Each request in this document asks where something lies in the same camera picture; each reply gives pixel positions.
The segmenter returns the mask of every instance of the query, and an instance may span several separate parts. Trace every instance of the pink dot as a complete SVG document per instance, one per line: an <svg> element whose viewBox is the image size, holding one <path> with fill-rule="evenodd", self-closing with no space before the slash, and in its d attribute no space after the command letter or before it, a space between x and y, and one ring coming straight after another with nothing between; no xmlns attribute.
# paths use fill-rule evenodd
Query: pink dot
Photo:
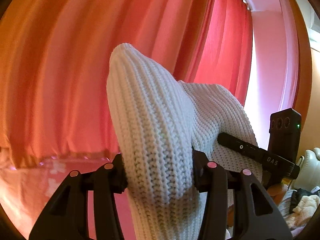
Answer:
<svg viewBox="0 0 320 240"><path fill-rule="evenodd" d="M207 166L208 166L209 168L214 169L214 168L217 167L217 164L216 164L215 162L208 162L208 163L207 163Z"/></svg>
<svg viewBox="0 0 320 240"><path fill-rule="evenodd" d="M250 175L251 175L251 171L248 170L248 169L244 169L242 172L243 172L243 174L246 175L246 176L250 176Z"/></svg>
<svg viewBox="0 0 320 240"><path fill-rule="evenodd" d="M112 163L106 163L106 164L104 165L104 168L105 168L106 170L111 170L111 169L113 168L113 164L112 164Z"/></svg>

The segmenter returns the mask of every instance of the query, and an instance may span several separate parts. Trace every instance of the curtain fold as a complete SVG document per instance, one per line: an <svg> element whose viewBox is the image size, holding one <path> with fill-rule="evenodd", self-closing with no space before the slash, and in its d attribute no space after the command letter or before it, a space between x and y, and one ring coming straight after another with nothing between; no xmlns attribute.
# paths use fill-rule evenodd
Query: curtain fold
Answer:
<svg viewBox="0 0 320 240"><path fill-rule="evenodd" d="M244 105L252 57L252 17L243 0L215 0L194 82L217 83Z"/></svg>
<svg viewBox="0 0 320 240"><path fill-rule="evenodd" d="M0 21L0 146L15 167L116 152L106 95L113 48L131 43L186 81L211 2L13 0Z"/></svg>

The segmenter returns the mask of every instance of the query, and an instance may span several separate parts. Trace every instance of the camera lens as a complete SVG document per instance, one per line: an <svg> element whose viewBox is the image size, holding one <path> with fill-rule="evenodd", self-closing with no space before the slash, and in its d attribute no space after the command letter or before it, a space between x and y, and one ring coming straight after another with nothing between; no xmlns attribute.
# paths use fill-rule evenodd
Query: camera lens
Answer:
<svg viewBox="0 0 320 240"><path fill-rule="evenodd" d="M277 121L277 129L280 129L282 127L282 118L279 118Z"/></svg>
<svg viewBox="0 0 320 240"><path fill-rule="evenodd" d="M284 127L288 128L290 125L290 118L287 117L286 119L284 119Z"/></svg>

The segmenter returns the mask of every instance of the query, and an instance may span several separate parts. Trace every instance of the white knit fabric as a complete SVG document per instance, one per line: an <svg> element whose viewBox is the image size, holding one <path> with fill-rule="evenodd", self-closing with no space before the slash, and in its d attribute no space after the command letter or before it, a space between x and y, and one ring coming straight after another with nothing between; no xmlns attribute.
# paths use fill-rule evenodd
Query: white knit fabric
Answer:
<svg viewBox="0 0 320 240"><path fill-rule="evenodd" d="M249 168L261 180L260 164L217 143L227 132L256 145L242 106L222 86L177 82L121 44L110 58L107 94L137 240L197 239L206 193L193 185L192 145L225 169Z"/></svg>

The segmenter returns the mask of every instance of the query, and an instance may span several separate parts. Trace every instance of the black device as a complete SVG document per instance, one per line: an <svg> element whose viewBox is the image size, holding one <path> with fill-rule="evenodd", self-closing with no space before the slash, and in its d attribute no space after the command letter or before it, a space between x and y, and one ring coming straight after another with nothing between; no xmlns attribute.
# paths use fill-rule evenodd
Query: black device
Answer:
<svg viewBox="0 0 320 240"><path fill-rule="evenodd" d="M301 115L292 108L271 114L269 133L268 152L296 163L301 135ZM268 186L280 183L282 179L276 172L270 173Z"/></svg>
<svg viewBox="0 0 320 240"><path fill-rule="evenodd" d="M301 115L292 108L271 114L269 133L268 150L227 133L218 135L220 145L262 164L263 170L269 175L264 184L266 188L280 183L283 178L298 177L300 167L295 164L295 161L301 134Z"/></svg>
<svg viewBox="0 0 320 240"><path fill-rule="evenodd" d="M193 150L192 156L195 187L201 193L208 192L198 240L225 239L228 189L235 192L234 240L292 239L272 198L250 171L226 171L209 162L203 152ZM114 194L121 194L126 187L121 154L97 171L70 172L41 212L29 240L91 240L87 222L88 190L93 190L97 240L124 240ZM24 240L12 230L9 219L0 222L3 239Z"/></svg>

